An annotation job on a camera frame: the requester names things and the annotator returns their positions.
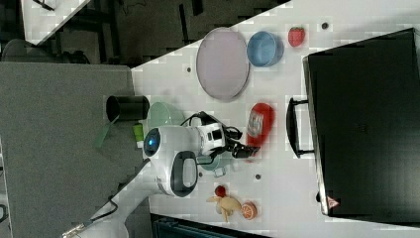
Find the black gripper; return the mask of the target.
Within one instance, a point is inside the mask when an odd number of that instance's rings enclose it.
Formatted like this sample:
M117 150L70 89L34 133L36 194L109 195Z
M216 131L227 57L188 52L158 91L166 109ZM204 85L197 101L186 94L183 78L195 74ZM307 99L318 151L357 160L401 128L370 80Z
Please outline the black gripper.
M236 127L224 126L225 145L221 153L230 153L234 159L246 159L252 157L260 150L260 147L244 146L240 139L243 133Z

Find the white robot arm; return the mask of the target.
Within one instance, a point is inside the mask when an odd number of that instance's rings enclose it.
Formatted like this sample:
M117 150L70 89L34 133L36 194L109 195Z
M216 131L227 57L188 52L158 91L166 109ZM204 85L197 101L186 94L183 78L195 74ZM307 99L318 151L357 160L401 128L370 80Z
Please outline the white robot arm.
M245 159L258 150L230 138L220 123L153 128L144 140L145 160L139 173L91 218L59 238L129 238L125 222L146 198L159 193L186 197L195 189L199 157L214 159L230 152Z

